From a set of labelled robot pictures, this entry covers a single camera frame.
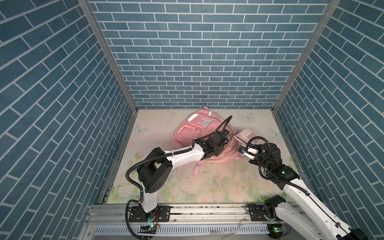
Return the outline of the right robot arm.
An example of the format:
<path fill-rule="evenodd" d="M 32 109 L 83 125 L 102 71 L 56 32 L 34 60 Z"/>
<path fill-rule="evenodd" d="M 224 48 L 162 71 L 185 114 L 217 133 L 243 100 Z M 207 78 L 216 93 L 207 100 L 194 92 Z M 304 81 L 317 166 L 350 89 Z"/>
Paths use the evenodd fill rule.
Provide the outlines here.
<path fill-rule="evenodd" d="M 294 210 L 286 200 L 275 195 L 264 203 L 264 214 L 269 220 L 281 220 L 307 240 L 366 240 L 359 228 L 353 229 L 333 213 L 291 167 L 283 164 L 281 151 L 272 143 L 239 145 L 238 151 L 258 166 L 260 176 L 273 182 L 291 197 L 304 215 Z"/>

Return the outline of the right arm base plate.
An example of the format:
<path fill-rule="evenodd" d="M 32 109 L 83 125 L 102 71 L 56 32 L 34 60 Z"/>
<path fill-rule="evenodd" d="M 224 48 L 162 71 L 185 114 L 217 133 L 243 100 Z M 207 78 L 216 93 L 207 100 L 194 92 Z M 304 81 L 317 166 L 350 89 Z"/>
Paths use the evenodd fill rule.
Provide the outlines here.
<path fill-rule="evenodd" d="M 276 214 L 275 207 L 272 205 L 248 204 L 245 210 L 250 214 L 251 221 L 281 221 Z"/>

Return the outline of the pink student backpack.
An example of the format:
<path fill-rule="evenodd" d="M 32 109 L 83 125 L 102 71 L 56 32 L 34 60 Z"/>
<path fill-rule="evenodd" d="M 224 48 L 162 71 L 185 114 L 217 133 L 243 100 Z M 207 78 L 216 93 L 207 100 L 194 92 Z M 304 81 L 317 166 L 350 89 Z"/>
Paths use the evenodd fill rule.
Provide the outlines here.
<path fill-rule="evenodd" d="M 177 128 L 173 135 L 174 148 L 180 149 L 190 146 L 194 139 L 212 133 L 223 121 L 220 116 L 210 111 L 207 107 L 203 107 L 201 110 L 193 113 Z M 226 126 L 226 131 L 228 132 L 229 143 L 219 156 L 213 156 L 207 162 L 221 164 L 242 158 L 242 155 L 238 152 L 240 143 L 235 139 L 235 135 L 238 133 L 231 125 Z"/>

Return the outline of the white pink calculator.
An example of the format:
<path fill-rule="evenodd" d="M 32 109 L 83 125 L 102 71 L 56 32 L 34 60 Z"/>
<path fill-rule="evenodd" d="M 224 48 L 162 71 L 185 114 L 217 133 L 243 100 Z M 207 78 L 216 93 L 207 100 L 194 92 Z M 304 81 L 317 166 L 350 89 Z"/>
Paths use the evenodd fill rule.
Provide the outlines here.
<path fill-rule="evenodd" d="M 249 129 L 244 129 L 241 132 L 239 132 L 237 135 L 235 135 L 235 139 L 243 146 L 245 146 L 250 139 L 253 137 L 256 137 L 256 133 Z"/>

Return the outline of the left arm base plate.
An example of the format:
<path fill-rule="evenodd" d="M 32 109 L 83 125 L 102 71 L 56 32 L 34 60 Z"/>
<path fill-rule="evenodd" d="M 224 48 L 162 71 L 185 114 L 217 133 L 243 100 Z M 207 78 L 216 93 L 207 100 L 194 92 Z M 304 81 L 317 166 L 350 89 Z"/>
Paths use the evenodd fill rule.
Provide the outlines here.
<path fill-rule="evenodd" d="M 129 222 L 144 223 L 144 222 L 169 222 L 171 215 L 170 206 L 157 206 L 154 210 L 146 213 L 141 206 L 131 207 L 129 214 Z"/>

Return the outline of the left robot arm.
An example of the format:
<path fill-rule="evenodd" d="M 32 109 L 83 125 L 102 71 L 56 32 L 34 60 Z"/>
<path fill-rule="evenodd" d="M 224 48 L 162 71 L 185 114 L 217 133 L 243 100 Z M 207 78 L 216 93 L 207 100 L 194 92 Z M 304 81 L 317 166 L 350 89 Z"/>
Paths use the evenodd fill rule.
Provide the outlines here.
<path fill-rule="evenodd" d="M 194 140 L 191 146 L 174 151 L 154 149 L 149 159 L 137 166 L 142 210 L 150 213 L 158 207 L 158 190 L 166 183 L 173 169 L 219 156 L 229 142 L 228 134 L 227 130 L 216 131 L 207 139 Z"/>

